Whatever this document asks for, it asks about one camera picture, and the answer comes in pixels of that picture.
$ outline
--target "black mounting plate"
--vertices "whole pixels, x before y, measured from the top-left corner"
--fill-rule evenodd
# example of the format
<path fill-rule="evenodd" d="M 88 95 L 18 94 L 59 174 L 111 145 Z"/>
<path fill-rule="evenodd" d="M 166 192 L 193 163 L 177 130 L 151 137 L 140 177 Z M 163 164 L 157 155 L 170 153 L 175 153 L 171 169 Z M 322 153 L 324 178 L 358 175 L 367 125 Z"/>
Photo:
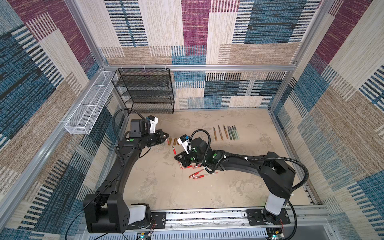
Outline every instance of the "black mounting plate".
<path fill-rule="evenodd" d="M 261 213 L 262 209 L 247 209 L 246 216 L 248 218 L 249 225 L 258 226 L 258 225 L 267 225 L 263 221 L 263 214 Z M 287 210 L 281 209 L 280 214 L 276 216 L 276 221 L 273 222 L 274 225 L 280 225 L 280 219 L 283 224 L 291 224 L 291 220 L 288 217 Z"/>
<path fill-rule="evenodd" d="M 155 229 L 162 229 L 166 227 L 166 212 L 151 212 L 151 217 L 156 221 Z M 153 225 L 150 224 L 146 229 L 150 229 Z M 127 226 L 127 230 L 144 230 L 140 229 L 137 224 L 133 223 Z"/>

